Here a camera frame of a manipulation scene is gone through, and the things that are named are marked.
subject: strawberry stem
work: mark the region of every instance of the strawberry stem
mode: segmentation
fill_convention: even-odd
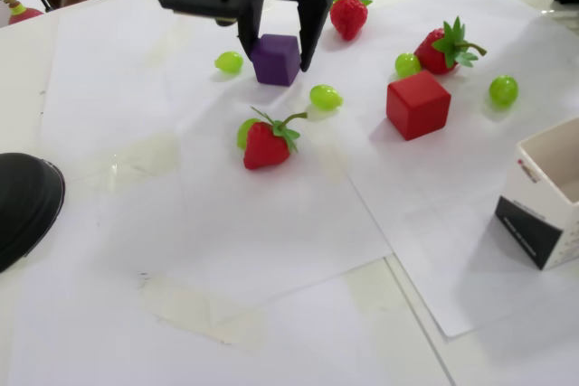
[[[472,48],[475,49],[477,52],[480,53],[480,56],[484,56],[485,54],[487,54],[487,51],[485,49],[483,49],[482,47],[480,47],[479,45],[473,43],[473,42],[459,42],[458,44],[454,44],[455,47],[467,47],[467,48]]]
[[[281,124],[278,125],[278,129],[282,130],[285,126],[288,125],[288,123],[295,118],[307,118],[308,117],[308,112],[301,112],[301,113],[296,113],[294,115],[290,115],[289,117],[287,117],[287,119],[285,121],[283,121]]]

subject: tabletop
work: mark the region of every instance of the tabletop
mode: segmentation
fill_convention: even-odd
[[[0,29],[5,58],[0,70],[0,99],[5,108],[0,111],[0,152],[43,156],[39,133],[59,17],[108,1],[91,0]],[[553,4],[553,0],[521,1],[576,30],[576,8]],[[15,307],[25,269],[23,259],[0,275],[0,385],[8,384]],[[567,366],[573,364],[571,356],[579,352],[573,344],[579,334],[573,335],[571,319],[557,311],[556,304],[537,306],[448,339],[395,255],[320,284],[311,297],[323,298],[325,292],[336,290],[334,286],[345,291],[348,303],[355,308],[370,336],[374,357],[387,371],[388,384],[522,385],[553,379],[558,379],[555,384],[574,384],[568,378],[572,374],[567,375],[562,367],[567,362]],[[563,322],[559,328],[550,324],[544,334],[533,334],[545,326],[550,315]]]

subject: red object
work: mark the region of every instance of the red object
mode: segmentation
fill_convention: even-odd
[[[338,0],[332,5],[329,17],[342,38],[351,41],[368,18],[368,8],[360,0]]]
[[[29,18],[43,15],[40,11],[34,8],[26,8],[20,2],[14,2],[9,5],[12,15],[8,19],[8,24],[20,23]]]
[[[406,140],[443,128],[450,106],[451,94],[428,71],[388,85],[386,116]]]
[[[243,164],[247,169],[280,165],[290,156],[286,139],[274,136],[271,125],[256,122],[247,132],[247,147]]]
[[[432,43],[444,38],[444,29],[437,29],[428,34],[426,39],[418,46],[414,54],[420,61],[421,66],[430,71],[432,74],[446,74],[456,68],[457,63],[454,62],[452,68],[446,66],[444,60],[444,53],[439,52]]]

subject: red cube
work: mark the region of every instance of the red cube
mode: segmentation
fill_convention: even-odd
[[[443,128],[450,106],[451,94],[428,71],[388,85],[386,116],[406,140]]]

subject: black label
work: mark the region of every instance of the black label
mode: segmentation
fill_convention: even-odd
[[[495,214],[515,237],[518,244],[542,269],[549,260],[563,231],[541,221],[502,196],[498,200]]]

